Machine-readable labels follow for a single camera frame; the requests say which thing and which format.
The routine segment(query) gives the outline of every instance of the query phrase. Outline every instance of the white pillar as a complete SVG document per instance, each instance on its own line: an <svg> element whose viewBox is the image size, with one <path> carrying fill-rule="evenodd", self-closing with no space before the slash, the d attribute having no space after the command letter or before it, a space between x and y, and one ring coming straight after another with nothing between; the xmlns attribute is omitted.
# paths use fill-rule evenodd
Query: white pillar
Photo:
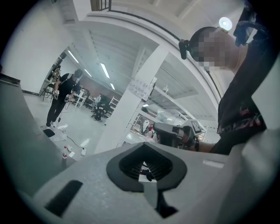
<svg viewBox="0 0 280 224"><path fill-rule="evenodd" d="M167 54L166 48L161 45L158 46L138 71L135 79L151 83ZM94 153L108 151L118 146L126 131L130 129L135 119L136 111L141 109L143 103L140 97L129 90L124 92L101 135Z"/></svg>

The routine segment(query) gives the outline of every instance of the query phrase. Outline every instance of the white floor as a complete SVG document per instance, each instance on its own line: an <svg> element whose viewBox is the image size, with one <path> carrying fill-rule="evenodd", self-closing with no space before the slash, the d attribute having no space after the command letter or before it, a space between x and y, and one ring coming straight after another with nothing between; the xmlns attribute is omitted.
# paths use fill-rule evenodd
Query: white floor
<svg viewBox="0 0 280 224"><path fill-rule="evenodd" d="M45 126L49 108L51 106L50 99L44 99L43 97L24 94L24 98L27 105L39 126ZM70 104L68 109L63 109L61 113L61 121L59 122L59 129L65 130L65 134L73 139L78 146L86 148L86 155L94 154L96 145L104 128L106 119L102 118L102 121L95 121L91 117L91 110L85 106L74 107L74 104ZM55 136L51 137L51 140L62 150L64 146L73 147L72 151L75 153L73 158L79 160L82 158L82 149L77 147L69 138L67 138L61 130L55 128L53 131Z"/></svg>

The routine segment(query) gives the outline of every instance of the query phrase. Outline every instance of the white sneaker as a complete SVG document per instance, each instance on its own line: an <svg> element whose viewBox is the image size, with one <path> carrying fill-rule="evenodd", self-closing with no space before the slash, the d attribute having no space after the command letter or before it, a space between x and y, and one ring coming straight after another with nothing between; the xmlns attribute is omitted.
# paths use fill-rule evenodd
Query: white sneaker
<svg viewBox="0 0 280 224"><path fill-rule="evenodd" d="M53 127L53 128L55 128L56 127L56 123L55 122L51 122L51 126Z"/></svg>

